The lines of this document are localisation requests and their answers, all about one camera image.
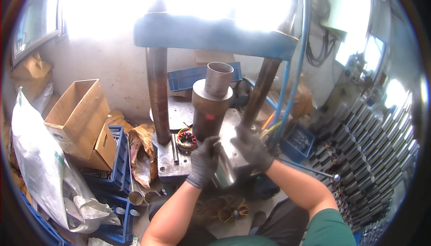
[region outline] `blue bin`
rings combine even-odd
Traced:
[[[102,224],[95,232],[96,236],[114,245],[129,245],[133,240],[133,216],[130,215],[130,210],[135,209],[135,206],[128,199],[109,193],[95,192],[94,195],[100,203],[108,204],[112,209],[121,207],[126,210],[124,215],[117,215],[120,218],[121,226]]]
[[[280,150],[292,161],[299,164],[309,156],[313,143],[314,136],[304,127],[296,124],[289,134],[281,139]]]
[[[103,179],[85,173],[83,173],[82,176],[92,190],[102,188],[110,192],[115,192],[116,195],[127,197],[130,194],[131,187],[128,153],[129,144],[122,126],[109,125],[108,127],[111,133],[120,133],[119,137],[114,136],[114,139],[118,140],[118,145],[111,178]]]
[[[21,192],[22,199],[24,200],[25,205],[31,212],[31,214],[36,218],[36,220],[40,223],[40,225],[45,229],[47,237],[50,239],[50,245],[58,245],[58,246],[72,246],[70,242],[62,238],[57,230],[47,221],[45,220],[39,212],[31,206],[30,202],[27,200],[25,195]]]
[[[232,82],[242,80],[240,62],[227,63],[234,69]],[[169,88],[172,92],[190,90],[193,84],[199,80],[205,79],[207,75],[207,66],[198,66],[190,69],[175,70],[168,72]]]

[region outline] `blue hose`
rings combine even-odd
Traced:
[[[286,61],[286,66],[284,68],[283,83],[281,85],[281,90],[280,90],[280,97],[278,100],[277,109],[275,110],[275,115],[273,119],[274,125],[278,122],[278,118],[280,117],[281,107],[283,106],[284,91],[286,91],[286,86],[288,85],[289,72],[290,72],[290,61]]]
[[[299,60],[298,60],[298,69],[296,72],[296,77],[294,81],[294,85],[292,88],[292,92],[290,93],[288,106],[286,107],[286,111],[284,112],[283,120],[281,121],[281,125],[277,128],[277,133],[275,134],[275,138],[272,141],[272,147],[275,147],[280,140],[280,136],[283,133],[284,128],[286,127],[286,122],[288,120],[290,110],[293,107],[295,101],[295,95],[298,90],[299,78],[301,77],[302,65],[304,63],[304,55],[307,47],[308,35],[310,33],[310,12],[309,12],[309,4],[310,0],[303,0],[304,2],[304,12],[303,12],[303,20],[302,20],[302,37],[301,37],[301,50],[299,51]]]
[[[254,88],[254,82],[252,82],[249,78],[243,77],[243,80],[248,82],[251,87]],[[268,104],[273,108],[273,109],[277,109],[277,105],[267,96],[266,97],[266,102],[268,102]]]

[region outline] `gloved hand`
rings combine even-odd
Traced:
[[[237,126],[237,137],[232,138],[232,144],[241,152],[244,159],[255,165],[260,171],[266,172],[274,161],[274,157],[265,151],[260,139],[253,136],[243,126]]]
[[[219,139],[218,136],[207,137],[191,153],[191,173],[186,179],[189,184],[202,189],[214,176],[218,166],[218,152],[213,145]]]

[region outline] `tool handle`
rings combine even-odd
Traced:
[[[327,174],[327,173],[324,173],[324,172],[321,172],[321,171],[317,171],[317,170],[312,169],[312,168],[304,167],[303,165],[300,165],[300,164],[298,164],[298,163],[295,163],[295,162],[291,162],[291,161],[285,160],[285,159],[283,159],[283,158],[277,158],[277,159],[278,159],[278,160],[281,160],[281,161],[283,161],[283,162],[286,162],[286,163],[289,163],[289,164],[295,165],[295,166],[297,166],[297,167],[299,167],[299,168],[302,168],[302,169],[305,169],[305,170],[308,170],[308,171],[314,172],[314,173],[316,173],[316,174],[319,174],[319,175],[322,175],[322,176],[328,177],[328,178],[333,179],[333,180],[335,180],[335,181],[339,181],[339,180],[340,180],[340,176],[339,176],[338,174],[336,174],[336,175],[330,175],[330,174]]]

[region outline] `round metal disc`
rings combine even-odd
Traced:
[[[169,128],[178,131],[186,125],[192,126],[194,107],[185,97],[170,96],[168,97]],[[153,112],[150,109],[150,118],[153,119]]]

